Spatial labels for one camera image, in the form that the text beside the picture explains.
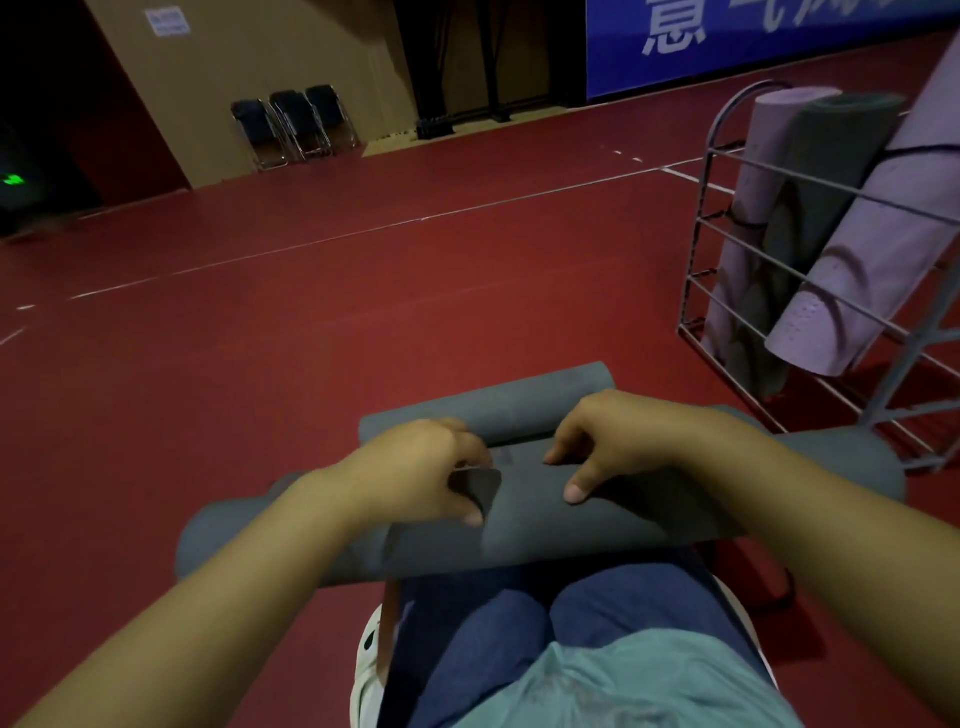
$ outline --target floor marking line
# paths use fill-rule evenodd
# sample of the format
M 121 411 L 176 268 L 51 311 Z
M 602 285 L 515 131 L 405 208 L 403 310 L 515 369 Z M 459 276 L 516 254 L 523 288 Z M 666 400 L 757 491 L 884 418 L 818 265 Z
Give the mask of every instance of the floor marking line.
M 693 175 L 685 175 L 683 172 L 678 172 L 675 169 L 669 169 L 667 167 L 664 167 L 661 171 L 666 172 L 668 175 L 679 177 L 682 180 L 690 180 L 691 182 L 696 182 L 697 184 L 700 184 L 700 180 L 698 180 Z M 710 189 L 715 189 L 717 192 L 726 192 L 728 195 L 733 194 L 733 190 L 731 190 L 729 187 L 721 187 L 719 184 L 714 184 L 713 182 L 707 182 L 707 187 L 709 187 Z
M 16 338 L 17 336 L 19 336 L 21 333 L 23 333 L 23 332 L 26 331 L 26 330 L 27 330 L 27 327 L 18 328 L 16 331 L 14 331 L 14 332 L 13 332 L 10 336 L 8 336 L 6 339 L 4 339 L 3 341 L 0 341 L 0 347 L 2 347 L 2 346 L 3 346 L 4 344 L 6 344 L 8 341 L 11 341 L 12 339 Z
M 140 283 L 149 283 L 151 280 L 161 279 L 163 276 L 153 276 L 151 279 L 135 280 L 132 283 L 123 283 L 122 285 L 113 285 L 110 288 L 101 288 L 99 291 L 88 291 L 86 293 L 81 293 L 78 296 L 71 296 L 68 301 L 76 301 L 77 299 L 85 299 L 87 296 L 96 296 L 98 293 L 107 293 L 108 291 L 119 291 L 121 288 L 130 288 L 133 285 L 140 285 Z
M 333 235 L 332 237 L 325 237 L 320 240 L 311 240 L 308 243 L 299 243 L 299 245 L 290 245 L 290 246 L 287 246 L 286 248 L 277 248 L 276 250 L 272 250 L 272 251 L 264 251 L 262 253 L 253 253 L 251 255 L 242 255 L 240 257 L 230 258 L 229 260 L 221 260 L 216 263 L 206 263 L 206 265 L 199 265 L 199 266 L 196 266 L 195 268 L 186 268 L 185 270 L 177 271 L 175 273 L 164 274 L 162 276 L 154 276 L 153 278 L 149 278 L 149 279 L 135 280 L 132 283 L 114 285 L 114 286 L 111 286 L 110 288 L 101 288 L 100 290 L 97 290 L 97 291 L 88 291 L 87 293 L 82 293 L 79 296 L 71 296 L 68 299 L 68 301 L 76 301 L 77 299 L 86 298 L 88 296 L 97 296 L 101 293 L 107 293 L 109 291 L 117 291 L 117 290 L 120 290 L 121 288 L 130 288 L 131 286 L 140 285 L 140 283 L 148 283 L 151 280 L 169 278 L 172 276 L 182 276 L 187 273 L 197 273 L 198 271 L 204 271 L 208 268 L 217 268 L 221 265 L 228 265 L 230 263 L 239 263 L 244 260 L 252 260 L 254 258 L 263 257 L 264 255 L 276 255 L 277 253 L 287 253 L 289 251 L 298 250 L 300 248 L 309 248 L 314 245 L 323 245 L 323 243 L 332 243 L 337 240 L 344 240 L 349 237 L 356 237 L 357 235 L 366 235 L 371 232 L 380 232 L 384 230 L 389 230 L 390 228 L 399 228 L 404 225 L 412 225 L 413 223 L 423 223 L 423 222 L 426 222 L 427 220 L 436 220 L 441 217 L 449 217 L 450 215 L 459 215 L 463 212 L 473 212 L 479 209 L 486 209 L 487 207 L 496 207 L 498 205 L 507 205 L 508 203 L 517 203 L 517 202 L 523 202 L 524 200 L 533 200 L 538 197 L 555 195 L 558 192 L 568 192 L 572 189 L 581 189 L 583 187 L 590 187 L 595 184 L 603 184 L 604 182 L 616 182 L 617 180 L 625 180 L 630 177 L 638 177 L 639 175 L 646 175 L 651 172 L 660 172 L 660 171 L 667 172 L 667 171 L 671 171 L 673 167 L 679 167 L 684 164 L 689 164 L 691 162 L 701 161 L 702 159 L 703 159 L 702 157 L 684 159 L 682 161 L 675 161 L 675 162 L 671 162 L 670 164 L 664 164 L 663 166 L 660 166 L 660 167 L 649 167 L 647 169 L 638 169 L 635 172 L 626 172 L 622 175 L 613 175 L 612 177 L 603 177 L 599 180 L 590 180 L 589 182 L 578 182 L 577 184 L 569 184 L 565 187 L 557 187 L 556 189 L 548 189 L 542 192 L 532 192 L 529 195 L 520 195 L 519 197 L 511 197 L 506 200 L 497 200 L 492 203 L 484 203 L 483 205 L 461 207 L 459 209 L 453 209 L 447 212 L 438 212 L 437 214 L 434 214 L 434 215 L 427 215 L 426 217 L 414 217 L 414 218 L 410 218 L 409 220 L 401 220 L 399 222 L 390 223 L 388 225 L 380 225 L 376 228 L 368 228 L 366 230 L 355 231 L 355 232 L 345 232 L 341 235 Z

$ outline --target black strap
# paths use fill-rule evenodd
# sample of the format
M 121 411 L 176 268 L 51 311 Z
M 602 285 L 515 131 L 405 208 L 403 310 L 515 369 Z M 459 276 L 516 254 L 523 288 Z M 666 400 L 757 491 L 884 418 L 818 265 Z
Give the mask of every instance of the black strap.
M 724 213 L 727 217 L 730 218 L 730 221 L 738 226 L 748 231 L 765 231 L 767 229 L 766 223 L 748 223 L 746 220 L 737 219 L 736 215 L 733 213 L 733 205 L 727 208 L 727 211 Z
M 900 157 L 913 157 L 914 155 L 929 154 L 958 154 L 960 153 L 960 144 L 927 144 L 920 147 L 903 147 L 902 149 L 885 149 L 876 159 L 877 164 L 882 164 L 890 159 Z

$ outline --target chair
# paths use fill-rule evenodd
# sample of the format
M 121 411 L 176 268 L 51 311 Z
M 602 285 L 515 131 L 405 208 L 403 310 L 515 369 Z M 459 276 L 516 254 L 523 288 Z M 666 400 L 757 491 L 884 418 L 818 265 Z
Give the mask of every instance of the chair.
M 315 85 L 305 91 L 307 101 L 317 113 L 333 145 L 334 152 L 353 149 L 359 144 L 353 122 L 347 116 L 347 110 L 340 103 L 340 97 L 333 86 Z
M 278 127 L 266 105 L 259 99 L 235 101 L 230 105 L 237 126 L 250 144 L 253 161 L 259 170 L 283 167 L 290 163 L 287 157 L 283 131 Z
M 293 90 L 277 91 L 270 94 L 270 105 L 283 125 L 294 155 L 307 161 L 311 157 L 333 154 L 330 139 L 324 131 L 320 117 L 302 93 Z

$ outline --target blue jeans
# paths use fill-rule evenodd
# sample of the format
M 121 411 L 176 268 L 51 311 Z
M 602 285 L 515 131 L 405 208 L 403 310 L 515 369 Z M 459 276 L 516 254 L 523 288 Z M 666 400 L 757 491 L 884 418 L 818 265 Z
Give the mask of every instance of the blue jeans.
M 408 579 L 379 728 L 455 723 L 552 642 L 604 647 L 644 629 L 712 635 L 770 680 L 692 548 Z

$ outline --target dark green yoga mat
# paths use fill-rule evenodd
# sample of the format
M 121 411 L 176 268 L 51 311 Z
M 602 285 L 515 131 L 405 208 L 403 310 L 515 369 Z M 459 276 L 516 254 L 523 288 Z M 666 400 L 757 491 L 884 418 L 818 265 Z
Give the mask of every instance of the dark green yoga mat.
M 813 102 L 791 126 L 781 166 L 859 188 L 893 134 L 904 104 L 902 96 L 891 93 L 844 93 Z M 853 195 L 846 192 L 788 179 L 774 204 L 761 250 L 809 273 L 852 202 Z M 798 279 L 761 262 L 737 313 L 770 333 L 799 287 Z M 733 334 L 726 368 L 757 397 L 778 393 L 789 372 L 789 366 L 742 324 Z

